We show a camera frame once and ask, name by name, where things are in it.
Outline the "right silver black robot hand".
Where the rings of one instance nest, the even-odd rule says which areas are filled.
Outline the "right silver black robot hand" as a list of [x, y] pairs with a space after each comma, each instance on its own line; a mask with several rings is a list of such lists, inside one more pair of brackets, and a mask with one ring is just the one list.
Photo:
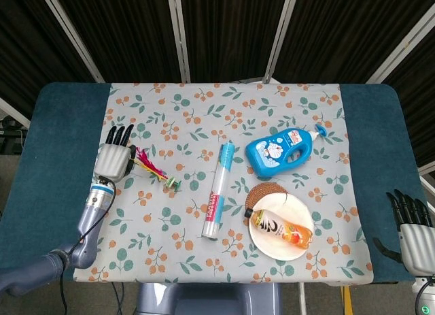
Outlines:
[[435, 224], [427, 205], [398, 189], [386, 195], [396, 222], [400, 251], [386, 248], [379, 238], [374, 237], [372, 241], [376, 249], [383, 256], [404, 265], [415, 277], [435, 278]]

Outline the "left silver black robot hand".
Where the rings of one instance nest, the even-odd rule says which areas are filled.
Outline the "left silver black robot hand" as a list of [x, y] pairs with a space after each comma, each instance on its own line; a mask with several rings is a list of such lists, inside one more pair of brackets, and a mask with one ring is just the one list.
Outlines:
[[136, 146], [128, 142], [133, 128], [134, 124], [130, 124], [109, 130], [94, 166], [98, 183], [117, 183], [131, 172], [137, 151]]

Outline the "colourful feather shuttlecock toy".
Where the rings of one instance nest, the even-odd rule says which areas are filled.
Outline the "colourful feather shuttlecock toy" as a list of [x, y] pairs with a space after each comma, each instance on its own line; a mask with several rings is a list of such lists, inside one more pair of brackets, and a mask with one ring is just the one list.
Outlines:
[[173, 189], [174, 191], [179, 190], [181, 181], [177, 181], [173, 176], [168, 176], [163, 170], [157, 168], [151, 160], [149, 160], [144, 149], [136, 148], [135, 163], [142, 169], [156, 176], [160, 182], [164, 183], [166, 188]]

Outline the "floral fruit print tablecloth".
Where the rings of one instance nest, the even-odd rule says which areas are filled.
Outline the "floral fruit print tablecloth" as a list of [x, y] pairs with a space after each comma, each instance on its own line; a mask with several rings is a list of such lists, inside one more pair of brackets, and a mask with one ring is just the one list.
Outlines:
[[[101, 129], [134, 124], [130, 142], [181, 181], [170, 190], [140, 167], [117, 188], [97, 258], [78, 282], [328, 282], [367, 284], [372, 264], [355, 201], [348, 130], [338, 84], [113, 84]], [[313, 242], [292, 261], [252, 242], [245, 200], [260, 183], [249, 142], [284, 129], [314, 129], [309, 160], [273, 182], [299, 198]], [[217, 240], [202, 237], [222, 144], [235, 146]]]

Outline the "plastic food wrap roll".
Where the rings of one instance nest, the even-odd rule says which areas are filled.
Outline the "plastic food wrap roll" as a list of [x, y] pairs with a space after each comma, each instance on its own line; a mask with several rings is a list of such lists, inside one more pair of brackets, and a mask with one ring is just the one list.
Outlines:
[[230, 175], [235, 146], [228, 142], [221, 145], [217, 158], [213, 184], [209, 194], [209, 202], [203, 224], [202, 237], [210, 240], [218, 239], [218, 231], [222, 223], [222, 212], [228, 188], [228, 178]]

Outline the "white paper plate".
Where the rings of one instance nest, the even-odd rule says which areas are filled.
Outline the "white paper plate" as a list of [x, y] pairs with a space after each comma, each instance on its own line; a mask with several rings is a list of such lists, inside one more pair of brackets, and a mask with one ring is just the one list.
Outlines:
[[[313, 220], [308, 207], [297, 197], [289, 193], [273, 193], [264, 196], [254, 208], [257, 210], [269, 210], [283, 219], [304, 226], [314, 232]], [[292, 261], [302, 256], [306, 250], [292, 246], [282, 239], [267, 236], [257, 231], [249, 221], [249, 233], [254, 245], [265, 255], [280, 261]]]

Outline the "orange juice drink bottle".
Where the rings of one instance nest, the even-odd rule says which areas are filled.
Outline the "orange juice drink bottle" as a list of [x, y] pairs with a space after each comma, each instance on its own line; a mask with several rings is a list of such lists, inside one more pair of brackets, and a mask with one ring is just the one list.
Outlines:
[[263, 235], [275, 237], [288, 242], [292, 246], [306, 250], [313, 233], [310, 229], [289, 222], [269, 210], [246, 209], [244, 217], [249, 219], [254, 228]]

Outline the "brown woven rattan coaster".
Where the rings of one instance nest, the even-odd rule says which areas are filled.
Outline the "brown woven rattan coaster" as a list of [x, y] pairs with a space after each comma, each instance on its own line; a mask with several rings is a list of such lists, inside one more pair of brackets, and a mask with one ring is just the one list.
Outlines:
[[286, 189], [274, 182], [263, 182], [253, 187], [245, 200], [245, 210], [253, 209], [255, 204], [266, 195], [287, 193]]

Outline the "blue detergent pump bottle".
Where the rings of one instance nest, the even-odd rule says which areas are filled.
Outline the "blue detergent pump bottle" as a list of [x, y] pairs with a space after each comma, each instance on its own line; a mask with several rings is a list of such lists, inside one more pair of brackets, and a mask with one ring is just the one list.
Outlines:
[[327, 133], [319, 124], [314, 131], [285, 129], [250, 142], [245, 156], [258, 177], [270, 178], [303, 165], [311, 156], [313, 142]]

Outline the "dark folding screen partition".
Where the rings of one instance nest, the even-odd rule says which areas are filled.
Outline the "dark folding screen partition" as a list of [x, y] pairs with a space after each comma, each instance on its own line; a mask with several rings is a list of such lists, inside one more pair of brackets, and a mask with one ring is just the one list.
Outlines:
[[[179, 82], [169, 0], [58, 0], [106, 82]], [[260, 78], [285, 0], [181, 0], [193, 82]], [[364, 83], [435, 0], [296, 0], [280, 82]], [[0, 98], [31, 117], [51, 82], [91, 72], [44, 0], [0, 0]], [[415, 160], [435, 161], [435, 28], [384, 79]]]

